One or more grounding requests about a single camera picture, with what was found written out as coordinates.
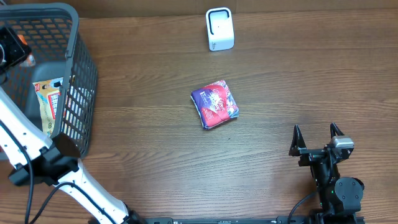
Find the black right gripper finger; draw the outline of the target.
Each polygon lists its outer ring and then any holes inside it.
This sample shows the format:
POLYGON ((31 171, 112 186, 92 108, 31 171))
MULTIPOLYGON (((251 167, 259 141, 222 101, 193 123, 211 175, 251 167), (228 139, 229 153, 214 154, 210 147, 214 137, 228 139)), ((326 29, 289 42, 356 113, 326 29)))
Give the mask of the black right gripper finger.
POLYGON ((340 130, 340 128, 336 125, 336 123, 332 122, 330 124, 330 137, 333 138, 335 136, 344 136, 345 134, 340 130))
POLYGON ((292 138, 292 143, 289 149, 289 156, 301 156, 302 152, 307 149, 305 141, 303 139, 301 130, 296 124, 294 126, 294 133, 292 138))

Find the yellow snack packet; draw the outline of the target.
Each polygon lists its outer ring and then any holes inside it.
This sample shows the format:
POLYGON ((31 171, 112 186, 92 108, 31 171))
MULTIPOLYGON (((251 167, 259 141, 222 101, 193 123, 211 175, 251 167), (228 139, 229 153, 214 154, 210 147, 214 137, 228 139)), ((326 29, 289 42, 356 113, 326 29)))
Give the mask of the yellow snack packet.
POLYGON ((55 128, 58 98, 61 96, 60 87, 63 84, 63 78, 53 78, 32 84, 39 102, 43 132, 51 136, 55 128))

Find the red purple pad pack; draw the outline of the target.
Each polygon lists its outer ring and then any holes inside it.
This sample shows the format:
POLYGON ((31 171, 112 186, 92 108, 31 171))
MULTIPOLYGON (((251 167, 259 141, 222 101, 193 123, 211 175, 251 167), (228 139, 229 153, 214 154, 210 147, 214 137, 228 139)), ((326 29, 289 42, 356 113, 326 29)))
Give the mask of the red purple pad pack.
POLYGON ((239 108, 224 80, 194 90, 190 95, 203 129, 211 129, 239 116, 239 108))

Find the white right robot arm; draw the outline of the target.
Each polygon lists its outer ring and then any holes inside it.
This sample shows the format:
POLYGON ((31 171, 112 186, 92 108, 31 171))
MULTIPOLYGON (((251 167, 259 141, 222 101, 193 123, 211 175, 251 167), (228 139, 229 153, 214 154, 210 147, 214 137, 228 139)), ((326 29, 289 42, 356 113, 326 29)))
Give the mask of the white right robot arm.
POLYGON ((299 158, 300 167, 310 168, 316 190, 295 204, 287 223, 364 223, 356 216, 361 210, 364 184, 357 178, 340 176, 337 166, 353 151, 354 141, 335 123, 330 124, 330 142, 321 149, 308 149, 299 126, 294 126, 289 155, 299 158), (294 217, 296 209, 315 195, 319 196, 320 208, 304 218, 294 217))

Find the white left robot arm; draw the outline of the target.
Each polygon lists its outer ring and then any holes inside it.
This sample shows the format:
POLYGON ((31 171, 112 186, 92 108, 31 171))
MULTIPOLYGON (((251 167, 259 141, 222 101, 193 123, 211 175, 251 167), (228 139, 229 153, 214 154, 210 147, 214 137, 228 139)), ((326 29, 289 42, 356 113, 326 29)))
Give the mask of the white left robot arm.
POLYGON ((142 223, 86 170, 98 73, 76 24, 1 22, 1 149, 17 186, 62 190, 99 223, 142 223))

